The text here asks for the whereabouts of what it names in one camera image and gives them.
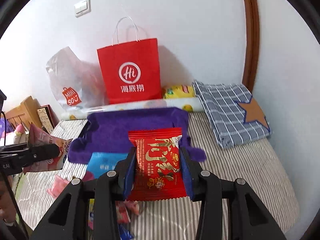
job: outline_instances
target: hand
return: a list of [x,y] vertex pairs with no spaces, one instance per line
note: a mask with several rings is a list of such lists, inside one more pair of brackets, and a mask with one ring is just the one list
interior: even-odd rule
[[[8,177],[10,185],[12,185],[12,176]],[[12,223],[16,220],[16,210],[10,198],[4,180],[0,175],[0,219],[4,219],[7,223]]]

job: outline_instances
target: silver bolt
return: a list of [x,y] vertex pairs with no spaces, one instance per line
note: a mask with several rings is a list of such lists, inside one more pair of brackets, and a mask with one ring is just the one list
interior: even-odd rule
[[75,178],[75,179],[73,179],[72,181],[71,181],[71,184],[72,185],[78,185],[80,183],[80,179],[78,179],[78,178]]
[[202,176],[204,176],[204,177],[208,177],[208,176],[210,176],[210,171],[203,170],[203,171],[201,171],[200,174],[201,174]]
[[107,176],[108,177],[114,177],[117,173],[115,171],[108,171]]
[[239,178],[237,179],[237,183],[240,185],[244,185],[245,184],[245,180],[243,178]]

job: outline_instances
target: yellow package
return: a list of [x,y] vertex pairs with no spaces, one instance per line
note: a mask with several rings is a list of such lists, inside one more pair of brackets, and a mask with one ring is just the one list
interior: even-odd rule
[[195,97],[195,92],[192,86],[179,85],[164,88],[164,99],[193,97]]

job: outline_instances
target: brown star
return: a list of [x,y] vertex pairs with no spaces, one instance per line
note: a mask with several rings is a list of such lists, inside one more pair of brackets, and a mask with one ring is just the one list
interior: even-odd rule
[[270,130],[266,120],[266,116],[258,105],[257,101],[251,97],[249,103],[237,102],[241,108],[245,110],[244,123],[257,121],[263,125],[268,131]]

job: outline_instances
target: purple cloth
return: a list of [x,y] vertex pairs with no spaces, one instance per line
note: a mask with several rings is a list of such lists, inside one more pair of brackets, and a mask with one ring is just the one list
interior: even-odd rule
[[192,160],[206,159],[203,150],[190,146],[188,112],[170,107],[90,114],[79,138],[70,145],[68,160],[87,164],[93,152],[127,153],[133,146],[128,131],[171,127],[182,128],[179,146],[186,147]]
[[[12,128],[11,124],[8,120],[5,120],[7,123],[7,133],[13,132],[14,129]],[[4,132],[4,118],[0,118],[0,137],[2,136],[2,133]]]

